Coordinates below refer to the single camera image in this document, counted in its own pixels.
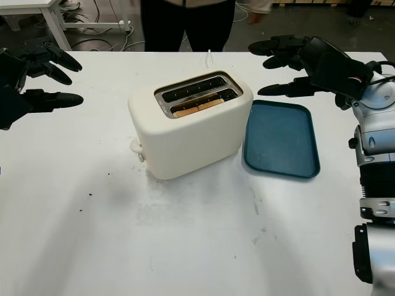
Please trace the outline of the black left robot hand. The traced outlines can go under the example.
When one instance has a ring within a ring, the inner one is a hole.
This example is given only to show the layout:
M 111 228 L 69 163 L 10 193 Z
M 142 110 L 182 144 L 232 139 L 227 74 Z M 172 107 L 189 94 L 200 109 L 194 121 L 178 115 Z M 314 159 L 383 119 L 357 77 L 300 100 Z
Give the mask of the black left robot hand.
M 75 58 L 47 37 L 27 40 L 19 48 L 1 49 L 1 99 L 11 104 L 27 104 L 30 113 L 52 112 L 82 104 L 83 98 L 77 94 L 49 93 L 42 89 L 22 91 L 28 77 L 43 75 L 61 84 L 71 85 L 71 78 L 58 65 L 73 72 L 82 70 Z

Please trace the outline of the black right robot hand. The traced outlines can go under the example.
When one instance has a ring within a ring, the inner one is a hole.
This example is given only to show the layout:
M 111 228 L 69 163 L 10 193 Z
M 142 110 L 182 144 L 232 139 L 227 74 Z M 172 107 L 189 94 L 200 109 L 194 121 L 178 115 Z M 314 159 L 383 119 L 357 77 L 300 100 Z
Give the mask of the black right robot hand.
M 289 67 L 305 70 L 307 75 L 288 84 L 273 84 L 258 90 L 260 96 L 307 97 L 317 92 L 336 94 L 336 105 L 346 110 L 361 100 L 359 82 L 340 77 L 341 66 L 350 61 L 343 51 L 319 37 L 297 38 L 294 35 L 273 36 L 248 47 L 256 56 L 267 56 L 266 69 Z

